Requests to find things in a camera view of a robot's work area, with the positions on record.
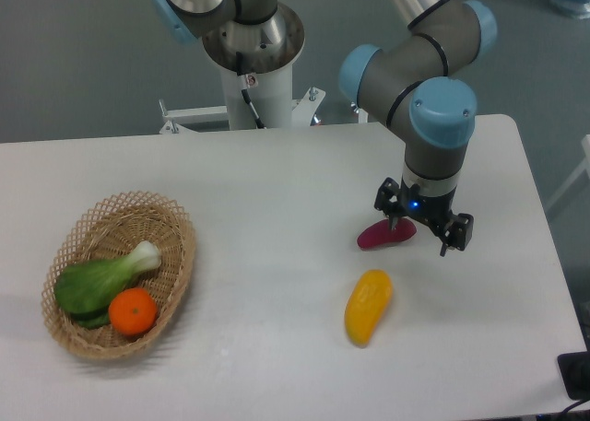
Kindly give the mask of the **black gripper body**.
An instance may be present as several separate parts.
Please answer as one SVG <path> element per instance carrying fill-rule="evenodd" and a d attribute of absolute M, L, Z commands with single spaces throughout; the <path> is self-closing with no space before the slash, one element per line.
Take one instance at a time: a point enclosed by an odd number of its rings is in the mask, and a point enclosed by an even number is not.
<path fill-rule="evenodd" d="M 396 199 L 395 220 L 408 217 L 431 229 L 444 232 L 456 221 L 452 203 L 456 186 L 444 194 L 425 194 L 422 187 L 402 179 Z"/>

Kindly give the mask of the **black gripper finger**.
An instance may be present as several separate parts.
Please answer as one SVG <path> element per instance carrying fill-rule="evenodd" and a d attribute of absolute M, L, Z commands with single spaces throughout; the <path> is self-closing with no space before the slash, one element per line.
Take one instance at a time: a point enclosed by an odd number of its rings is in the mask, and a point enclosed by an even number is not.
<path fill-rule="evenodd" d="M 445 256 L 449 250 L 464 251 L 473 235 L 474 217 L 467 213 L 449 215 L 448 222 L 442 228 L 439 239 L 442 242 L 440 255 Z"/>
<path fill-rule="evenodd" d="M 386 217 L 389 230 L 395 229 L 398 219 L 402 216 L 402 206 L 397 199 L 399 194 L 400 187 L 397 182 L 386 178 L 375 196 L 373 207 Z"/>

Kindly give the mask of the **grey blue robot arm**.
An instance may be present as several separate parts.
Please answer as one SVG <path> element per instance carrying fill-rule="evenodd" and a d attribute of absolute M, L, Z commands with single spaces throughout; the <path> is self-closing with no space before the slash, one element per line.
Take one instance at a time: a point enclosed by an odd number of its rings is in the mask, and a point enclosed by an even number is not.
<path fill-rule="evenodd" d="M 370 44 L 341 65 L 338 85 L 356 106 L 405 146 L 399 181 L 386 179 L 374 206 L 397 229 L 429 228 L 444 251 L 463 250 L 474 219 L 452 209 L 477 98 L 454 73 L 497 38 L 491 11 L 478 1 L 392 0 L 409 37 L 392 51 Z M 222 75 L 232 129 L 292 126 L 291 67 L 304 44 L 301 20 L 279 0 L 152 0 L 181 43 L 201 41 Z"/>

